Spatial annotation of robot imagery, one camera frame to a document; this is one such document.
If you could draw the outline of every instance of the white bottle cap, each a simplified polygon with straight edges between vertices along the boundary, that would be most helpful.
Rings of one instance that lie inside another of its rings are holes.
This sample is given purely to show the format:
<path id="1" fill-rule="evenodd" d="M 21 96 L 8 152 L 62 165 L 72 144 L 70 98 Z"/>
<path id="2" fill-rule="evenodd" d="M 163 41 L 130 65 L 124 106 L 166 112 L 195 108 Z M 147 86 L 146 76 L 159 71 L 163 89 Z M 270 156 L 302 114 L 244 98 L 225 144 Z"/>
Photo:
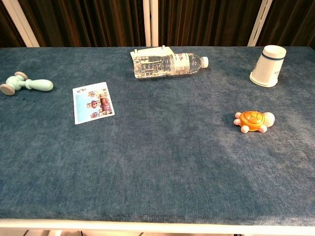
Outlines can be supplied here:
<path id="1" fill-rule="evenodd" d="M 201 58 L 203 60 L 203 63 L 202 63 L 202 68 L 207 68 L 208 67 L 208 64 L 209 64 L 209 60 L 207 57 L 202 57 Z"/>

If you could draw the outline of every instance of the white cup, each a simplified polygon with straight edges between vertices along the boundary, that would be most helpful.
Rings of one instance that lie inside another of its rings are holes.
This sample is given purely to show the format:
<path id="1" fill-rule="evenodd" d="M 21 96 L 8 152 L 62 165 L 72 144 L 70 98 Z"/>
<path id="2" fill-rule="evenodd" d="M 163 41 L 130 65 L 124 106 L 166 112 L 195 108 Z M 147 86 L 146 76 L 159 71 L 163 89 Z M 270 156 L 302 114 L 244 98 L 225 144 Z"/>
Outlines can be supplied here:
<path id="1" fill-rule="evenodd" d="M 263 87 L 272 87 L 278 82 L 278 75 L 284 62 L 286 49 L 276 45 L 264 47 L 250 79 Z"/>

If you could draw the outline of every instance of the orange turtle toy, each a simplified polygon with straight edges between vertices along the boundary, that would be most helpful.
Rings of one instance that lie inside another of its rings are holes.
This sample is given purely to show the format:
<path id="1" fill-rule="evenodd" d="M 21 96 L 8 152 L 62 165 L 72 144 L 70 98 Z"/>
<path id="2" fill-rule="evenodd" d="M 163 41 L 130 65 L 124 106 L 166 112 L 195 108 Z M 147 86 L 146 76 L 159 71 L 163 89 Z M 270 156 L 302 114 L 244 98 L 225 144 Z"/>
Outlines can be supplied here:
<path id="1" fill-rule="evenodd" d="M 270 127 L 275 122 L 275 116 L 270 112 L 237 112 L 235 114 L 234 124 L 241 126 L 242 133 L 246 134 L 248 131 L 259 131 L 265 133 L 267 127 Z"/>

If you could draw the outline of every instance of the bottle label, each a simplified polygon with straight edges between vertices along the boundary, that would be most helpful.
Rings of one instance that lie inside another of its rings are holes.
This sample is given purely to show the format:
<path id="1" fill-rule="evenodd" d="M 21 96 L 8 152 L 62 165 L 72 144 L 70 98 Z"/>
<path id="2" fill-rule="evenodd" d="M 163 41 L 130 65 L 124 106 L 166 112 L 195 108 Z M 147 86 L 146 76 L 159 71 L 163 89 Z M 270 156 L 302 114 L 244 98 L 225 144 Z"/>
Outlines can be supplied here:
<path id="1" fill-rule="evenodd" d="M 173 55 L 175 75 L 189 74 L 189 56 L 188 53 L 179 53 Z"/>

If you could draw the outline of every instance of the turtle leg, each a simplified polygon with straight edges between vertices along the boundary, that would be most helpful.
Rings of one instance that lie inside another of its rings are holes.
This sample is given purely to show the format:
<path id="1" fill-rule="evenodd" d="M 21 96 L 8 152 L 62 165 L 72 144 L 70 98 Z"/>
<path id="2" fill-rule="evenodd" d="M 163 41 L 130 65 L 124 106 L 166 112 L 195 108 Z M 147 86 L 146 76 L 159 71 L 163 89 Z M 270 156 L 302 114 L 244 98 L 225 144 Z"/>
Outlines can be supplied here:
<path id="1" fill-rule="evenodd" d="M 241 128 L 242 133 L 246 134 L 249 131 L 249 127 L 247 125 L 243 125 Z"/>
<path id="2" fill-rule="evenodd" d="M 237 112 L 237 113 L 235 113 L 235 118 L 239 118 L 240 117 L 240 115 L 241 115 L 241 113 L 240 112 Z"/>
<path id="3" fill-rule="evenodd" d="M 235 125 L 240 125 L 241 124 L 241 120 L 240 119 L 235 119 L 233 123 Z"/>
<path id="4" fill-rule="evenodd" d="M 264 124 L 262 124 L 262 125 L 259 127 L 258 131 L 259 131 L 260 133 L 265 133 L 265 132 L 267 131 L 267 126 L 264 125 Z"/>

